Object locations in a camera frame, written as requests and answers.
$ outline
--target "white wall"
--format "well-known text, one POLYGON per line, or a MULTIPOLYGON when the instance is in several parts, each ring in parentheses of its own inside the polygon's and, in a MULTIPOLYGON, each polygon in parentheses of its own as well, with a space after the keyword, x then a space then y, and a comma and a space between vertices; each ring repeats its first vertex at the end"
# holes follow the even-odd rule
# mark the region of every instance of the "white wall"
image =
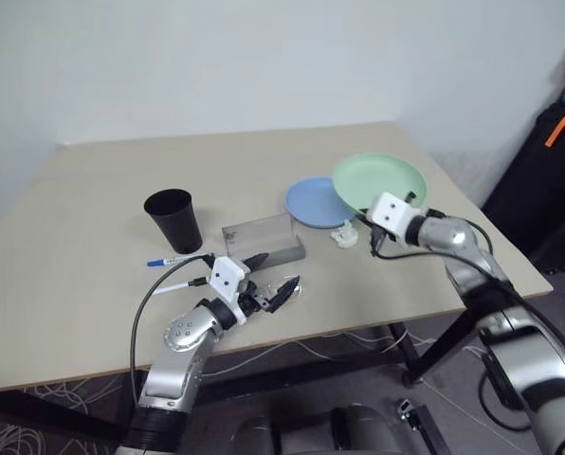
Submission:
POLYGON ((58 143, 396 119, 481 203, 565 0, 0 0, 0 217, 58 143))

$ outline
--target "gray carpet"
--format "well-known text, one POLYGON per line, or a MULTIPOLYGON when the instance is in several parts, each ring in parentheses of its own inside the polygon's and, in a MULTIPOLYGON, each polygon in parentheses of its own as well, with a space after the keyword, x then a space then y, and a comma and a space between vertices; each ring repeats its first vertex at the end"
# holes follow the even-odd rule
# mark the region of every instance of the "gray carpet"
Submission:
MULTIPOLYGON (((565 272, 548 276, 555 291, 545 297, 533 299, 535 304, 565 334, 565 272)), ((425 318, 410 321, 407 327, 412 334, 420 338, 437 337, 454 320, 455 316, 425 318)), ((380 329, 357 332, 364 337, 381 335, 380 329)), ((369 346, 355 339, 344 336, 313 338, 305 343, 316 351, 336 357, 365 349, 383 349, 388 341, 369 346)), ((471 344, 479 346, 478 341, 471 344)), ((256 355, 260 351, 243 352, 234 355, 215 357, 206 367, 207 371, 218 371, 256 355)), ((290 344, 265 355, 230 375, 244 376, 251 373, 272 370, 284 365, 300 364, 313 360, 313 355, 302 347, 290 344)), ((399 444, 409 454, 428 454, 419 434, 410 431, 407 424, 395 420, 395 403, 409 397, 415 404, 425 404, 432 413, 439 429, 445 436, 453 454, 496 454, 516 455, 520 453, 536 454, 538 447, 531 432, 513 433, 498 428, 488 420, 478 402, 476 388, 483 371, 483 364, 468 350, 463 350, 436 373, 427 377, 427 384, 418 385, 411 390, 400 385, 400 367, 377 367, 358 373, 348 373, 329 379, 323 379, 283 390, 255 393, 242 398, 201 406, 196 408, 184 436, 182 453, 191 455, 220 455, 226 453, 230 436, 245 419, 256 415, 267 415, 283 424, 311 416, 325 415, 334 407, 361 403, 382 412, 397 427, 399 444)), ((65 385, 51 385, 52 391, 46 399, 54 400, 67 406, 74 406, 64 391, 74 391, 84 401, 93 401, 87 405, 92 415, 113 420, 116 416, 120 399, 121 377, 109 376, 92 379, 83 383, 71 382, 65 385)), ((46 393, 49 390, 39 388, 28 390, 29 393, 46 393)), ((486 390, 487 402, 492 410, 508 423, 522 423, 524 415, 504 409, 493 395, 490 387, 486 390)), ((0 433, 8 431, 11 445, 17 448, 16 437, 19 429, 0 423, 0 433)), ((82 442, 70 442, 65 438, 43 433, 47 455, 63 454, 105 454, 113 453, 113 447, 84 445, 82 442)), ((294 453, 311 449, 333 448, 327 424, 320 424, 304 429, 286 432, 282 438, 284 453, 294 453)), ((22 454, 36 453, 25 443, 20 444, 22 454)))

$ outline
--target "blue pen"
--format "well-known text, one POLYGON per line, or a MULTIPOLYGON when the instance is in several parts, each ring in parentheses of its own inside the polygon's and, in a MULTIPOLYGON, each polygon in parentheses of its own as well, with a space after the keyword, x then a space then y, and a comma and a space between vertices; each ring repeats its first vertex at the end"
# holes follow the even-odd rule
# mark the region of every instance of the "blue pen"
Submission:
POLYGON ((149 267, 159 267, 162 265, 172 265, 172 264, 179 264, 182 261, 185 261, 189 258, 194 256, 200 256, 204 253, 196 253, 196 254, 187 254, 186 256, 178 256, 176 258, 164 258, 164 259, 154 259, 153 261, 148 261, 149 267))

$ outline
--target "tabletop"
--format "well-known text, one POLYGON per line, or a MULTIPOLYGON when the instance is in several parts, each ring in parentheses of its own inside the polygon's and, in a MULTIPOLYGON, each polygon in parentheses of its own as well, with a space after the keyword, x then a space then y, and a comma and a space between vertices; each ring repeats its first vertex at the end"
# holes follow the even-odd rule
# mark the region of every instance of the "tabletop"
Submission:
MULTIPOLYGON (((0 389, 124 370, 138 304, 175 256, 143 212, 153 192, 192 194, 200 251, 225 254, 222 227, 284 212, 298 180, 331 175, 347 155, 381 152, 408 160, 428 183, 426 206, 480 224, 496 258, 524 297, 552 287, 410 137, 391 122, 182 136, 62 147, 0 222, 0 389)), ((230 330, 216 352, 427 317, 463 308, 436 258, 379 261, 368 231, 344 250, 328 230, 295 224, 304 260, 254 274, 255 282, 301 275, 302 291, 275 315, 230 330)), ((205 275, 190 264, 171 283, 205 275)), ((207 286, 154 296, 137 337, 137 364, 149 364, 169 320, 207 286)))

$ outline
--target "black cup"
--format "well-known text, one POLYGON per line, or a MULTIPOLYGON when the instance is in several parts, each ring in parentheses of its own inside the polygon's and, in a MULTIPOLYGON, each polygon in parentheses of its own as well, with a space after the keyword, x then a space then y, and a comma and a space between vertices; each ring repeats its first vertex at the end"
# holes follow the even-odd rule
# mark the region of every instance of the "black cup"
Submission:
POLYGON ((203 239, 191 206, 191 194, 187 191, 171 189, 156 192, 146 199, 143 208, 178 253, 193 253, 202 246, 203 239))

